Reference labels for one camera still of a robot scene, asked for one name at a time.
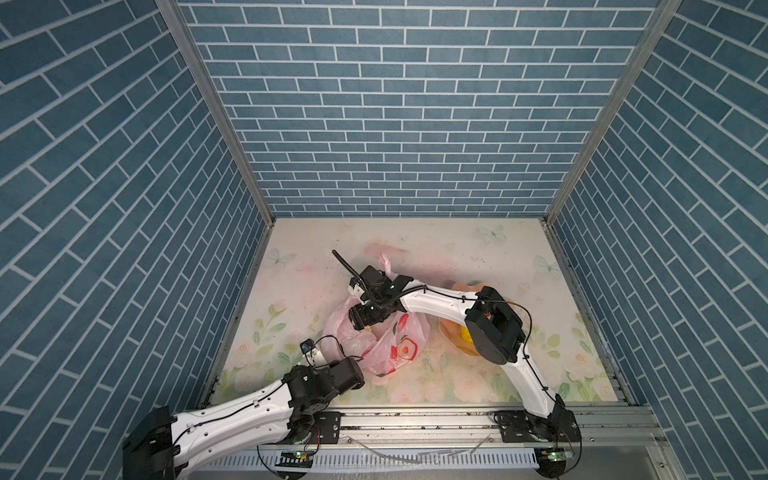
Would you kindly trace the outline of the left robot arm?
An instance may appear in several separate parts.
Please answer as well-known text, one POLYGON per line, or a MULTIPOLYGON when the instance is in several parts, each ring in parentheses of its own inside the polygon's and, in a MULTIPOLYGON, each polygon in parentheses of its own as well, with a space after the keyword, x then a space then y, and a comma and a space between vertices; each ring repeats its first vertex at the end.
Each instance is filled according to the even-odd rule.
POLYGON ((302 443, 336 397, 359 389, 353 358, 296 365, 280 380, 214 407, 174 414, 151 411, 122 446, 125 479, 180 479, 229 454, 280 442, 302 443))

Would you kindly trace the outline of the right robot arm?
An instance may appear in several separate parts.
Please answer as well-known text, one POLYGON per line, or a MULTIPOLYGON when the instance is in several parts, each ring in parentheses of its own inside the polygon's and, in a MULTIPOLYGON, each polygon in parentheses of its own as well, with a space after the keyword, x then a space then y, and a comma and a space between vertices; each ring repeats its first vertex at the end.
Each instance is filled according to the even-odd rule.
POLYGON ((353 272, 349 292, 360 303, 349 311, 352 326, 361 330, 384 322, 396 312, 440 317, 468 330, 479 355, 498 365, 520 395, 529 432, 549 442, 582 439, 574 413, 544 381, 528 348, 524 323, 516 304, 494 288, 456 291, 424 284, 412 277, 390 279, 368 266, 353 272))

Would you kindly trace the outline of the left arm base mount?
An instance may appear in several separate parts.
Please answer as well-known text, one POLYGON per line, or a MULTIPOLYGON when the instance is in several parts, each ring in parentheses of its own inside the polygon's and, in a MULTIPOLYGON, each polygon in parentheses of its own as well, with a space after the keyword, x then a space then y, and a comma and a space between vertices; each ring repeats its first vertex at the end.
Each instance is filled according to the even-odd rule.
POLYGON ((342 414, 337 411, 321 411, 313 415, 304 445, 336 445, 339 442, 342 414))

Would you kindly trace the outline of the peach scalloped bowl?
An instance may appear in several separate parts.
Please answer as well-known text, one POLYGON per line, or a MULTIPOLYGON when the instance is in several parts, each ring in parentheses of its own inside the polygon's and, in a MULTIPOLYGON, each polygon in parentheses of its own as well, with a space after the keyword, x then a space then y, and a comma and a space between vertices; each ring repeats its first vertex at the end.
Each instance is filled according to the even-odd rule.
MULTIPOLYGON (((486 282, 466 284, 461 282, 454 283, 450 289, 456 291, 480 292, 487 286, 486 282)), ((479 357, 479 353, 474 344, 467 344, 460 338, 460 325, 445 318, 439 319, 439 331, 443 337, 454 345, 460 352, 467 356, 479 357)))

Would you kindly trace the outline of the pink plastic bag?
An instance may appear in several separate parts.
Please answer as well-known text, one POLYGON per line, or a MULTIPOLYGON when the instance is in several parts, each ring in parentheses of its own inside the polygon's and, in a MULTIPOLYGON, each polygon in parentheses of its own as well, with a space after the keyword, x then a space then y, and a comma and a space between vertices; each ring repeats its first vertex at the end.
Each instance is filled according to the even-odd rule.
POLYGON ((320 350, 326 360, 354 356, 364 372, 386 377, 424 353, 430 335, 425 314, 397 311, 384 322, 355 330, 349 310, 359 304, 355 296, 349 295, 330 314, 320 341, 320 350))

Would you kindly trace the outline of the yellow fake fruit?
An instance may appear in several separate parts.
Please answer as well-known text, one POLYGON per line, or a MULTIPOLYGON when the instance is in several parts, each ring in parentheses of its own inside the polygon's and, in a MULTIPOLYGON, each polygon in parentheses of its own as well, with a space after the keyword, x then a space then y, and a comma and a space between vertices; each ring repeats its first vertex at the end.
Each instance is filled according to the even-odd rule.
POLYGON ((466 327, 460 327, 460 338, 467 344, 474 344, 471 334, 466 327))

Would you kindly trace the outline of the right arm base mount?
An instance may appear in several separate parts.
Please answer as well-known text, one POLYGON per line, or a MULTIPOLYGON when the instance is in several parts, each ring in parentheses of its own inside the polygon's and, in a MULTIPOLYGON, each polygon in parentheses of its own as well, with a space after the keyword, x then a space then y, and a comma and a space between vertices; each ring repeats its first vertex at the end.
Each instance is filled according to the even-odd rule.
POLYGON ((525 410, 499 410, 491 415, 503 443, 542 443, 525 410))

